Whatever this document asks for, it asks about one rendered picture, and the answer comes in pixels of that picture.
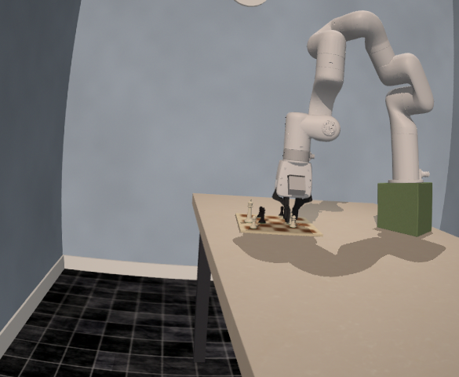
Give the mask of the brown and cream chessboard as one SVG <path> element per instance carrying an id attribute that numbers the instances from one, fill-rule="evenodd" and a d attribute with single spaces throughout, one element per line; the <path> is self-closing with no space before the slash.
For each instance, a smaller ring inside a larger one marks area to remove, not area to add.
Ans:
<path id="1" fill-rule="evenodd" d="M 258 214 L 252 214 L 257 217 Z M 273 234 L 273 235 L 289 235 L 289 236 L 323 236 L 323 234 L 307 219 L 298 217 L 295 225 L 296 228 L 291 228 L 286 224 L 283 216 L 265 215 L 266 223 L 259 223 L 260 218 L 256 219 L 256 229 L 251 229 L 252 223 L 244 222 L 247 214 L 235 213 L 240 232 Z"/>

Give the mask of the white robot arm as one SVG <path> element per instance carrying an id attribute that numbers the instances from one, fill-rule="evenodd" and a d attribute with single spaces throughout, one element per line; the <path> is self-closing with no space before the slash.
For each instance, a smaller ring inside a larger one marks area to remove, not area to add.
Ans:
<path id="1" fill-rule="evenodd" d="M 332 116 L 333 104 L 344 83 L 346 42 L 357 38 L 365 38 L 366 51 L 384 85 L 410 84 L 390 90 L 385 98 L 392 139 L 392 180 L 388 183 L 423 183 L 421 179 L 430 173 L 419 169 L 417 127 L 410 116 L 433 109 L 431 88 L 417 57 L 395 55 L 381 20 L 365 10 L 337 17 L 309 38 L 308 52 L 317 59 L 309 111 L 286 115 L 283 159 L 311 161 L 315 158 L 308 152 L 312 138 L 333 141 L 339 136 L 341 126 Z"/>

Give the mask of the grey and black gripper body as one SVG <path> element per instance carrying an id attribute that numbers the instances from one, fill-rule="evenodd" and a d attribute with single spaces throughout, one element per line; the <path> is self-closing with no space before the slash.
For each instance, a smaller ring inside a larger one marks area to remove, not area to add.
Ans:
<path id="1" fill-rule="evenodd" d="M 287 181 L 288 177 L 287 175 L 289 174 L 305 176 L 306 193 L 304 196 L 288 195 L 288 181 Z M 275 188 L 277 190 L 278 196 L 292 197 L 292 198 L 309 198 L 311 196 L 311 189 L 312 189 L 311 163 L 309 163 L 309 161 L 306 162 L 306 161 L 296 161 L 296 160 L 289 160 L 289 159 L 279 160 L 279 165 L 278 165 L 276 179 L 275 179 Z"/>

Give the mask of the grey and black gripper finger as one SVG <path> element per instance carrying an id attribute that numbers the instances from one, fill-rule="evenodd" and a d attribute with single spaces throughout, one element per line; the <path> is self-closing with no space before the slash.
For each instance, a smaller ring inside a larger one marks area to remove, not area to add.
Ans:
<path id="1" fill-rule="evenodd" d="M 284 206 L 284 213 L 283 213 L 283 219 L 285 219 L 285 222 L 288 223 L 290 221 L 290 198 L 289 197 L 280 197 L 277 195 L 276 188 L 275 191 L 272 195 L 272 198 L 281 202 L 281 204 Z"/>
<path id="2" fill-rule="evenodd" d="M 309 198 L 307 198 L 307 199 L 302 199 L 302 198 L 296 198 L 296 199 L 295 199 L 295 204 L 294 204 L 294 206 L 293 206 L 293 208 L 292 208 L 292 213 L 293 213 L 293 215 L 296 216 L 296 218 L 295 218 L 296 220 L 297 220 L 297 218 L 298 218 L 298 211 L 299 211 L 299 209 L 300 209 L 305 203 L 309 203 L 309 202 L 311 202 L 311 201 L 312 201 L 312 197 L 311 197 L 311 196 L 310 196 Z M 297 205 L 296 205 L 296 204 L 297 204 Z M 295 220 L 295 222 L 296 222 L 296 220 Z"/>

